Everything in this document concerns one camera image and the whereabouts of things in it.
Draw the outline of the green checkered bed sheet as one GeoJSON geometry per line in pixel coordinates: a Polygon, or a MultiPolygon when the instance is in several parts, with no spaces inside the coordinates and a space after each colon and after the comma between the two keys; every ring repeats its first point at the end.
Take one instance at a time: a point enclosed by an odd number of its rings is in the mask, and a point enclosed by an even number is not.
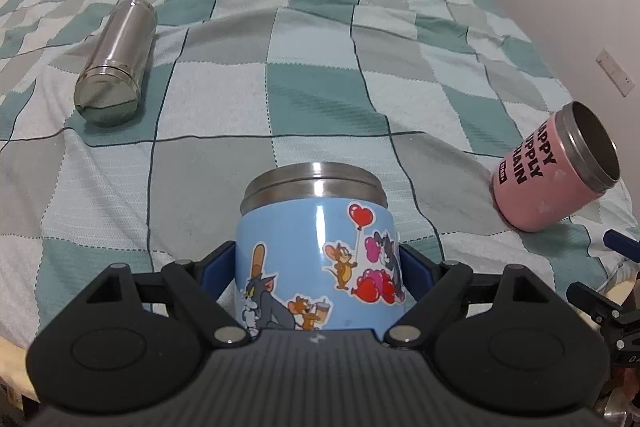
{"type": "Polygon", "coordinates": [[[1,0],[1,334],[27,346],[105,265],[157,269],[230,239],[273,167],[378,176],[400,238],[434,260],[523,263],[557,291],[636,274],[602,235],[630,196],[539,234],[489,179],[570,94],[491,0],[145,0],[156,33],[134,117],[77,112],[77,79],[124,0],[1,0]]]}

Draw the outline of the blue cartoon steel cup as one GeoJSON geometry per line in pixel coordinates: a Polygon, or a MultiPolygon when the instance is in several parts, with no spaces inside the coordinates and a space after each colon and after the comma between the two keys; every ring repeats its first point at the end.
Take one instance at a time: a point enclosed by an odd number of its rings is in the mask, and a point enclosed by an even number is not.
{"type": "Polygon", "coordinates": [[[408,293],[381,181],[341,162],[269,170],[245,190],[235,234],[235,314],[266,329],[383,336],[408,293]]]}

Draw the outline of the pink lettered steel cup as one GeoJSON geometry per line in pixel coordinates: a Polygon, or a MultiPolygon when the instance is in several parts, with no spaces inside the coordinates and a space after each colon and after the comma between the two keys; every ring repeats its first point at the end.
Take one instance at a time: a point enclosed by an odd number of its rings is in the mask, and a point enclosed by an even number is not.
{"type": "Polygon", "coordinates": [[[502,217],[524,232],[548,229],[620,181],[620,162],[595,113],[574,101],[500,161],[491,192],[502,217]]]}

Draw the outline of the white wall socket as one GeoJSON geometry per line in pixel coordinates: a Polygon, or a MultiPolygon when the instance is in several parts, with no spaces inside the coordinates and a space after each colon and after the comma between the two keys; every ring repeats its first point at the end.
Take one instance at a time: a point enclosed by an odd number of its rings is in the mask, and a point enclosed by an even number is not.
{"type": "Polygon", "coordinates": [[[620,64],[617,63],[613,55],[607,49],[603,49],[596,58],[600,69],[605,72],[608,79],[614,83],[614,86],[620,91],[623,98],[634,90],[634,80],[627,74],[620,64]]]}

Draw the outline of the stainless steel thermos bottle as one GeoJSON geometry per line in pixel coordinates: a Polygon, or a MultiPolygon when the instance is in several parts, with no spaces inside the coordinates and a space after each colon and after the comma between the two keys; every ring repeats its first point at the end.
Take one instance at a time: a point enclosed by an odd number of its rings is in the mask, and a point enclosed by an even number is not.
{"type": "Polygon", "coordinates": [[[134,117],[155,33],[152,4],[124,0],[116,5],[76,82],[74,104],[82,118],[115,127],[134,117]]]}

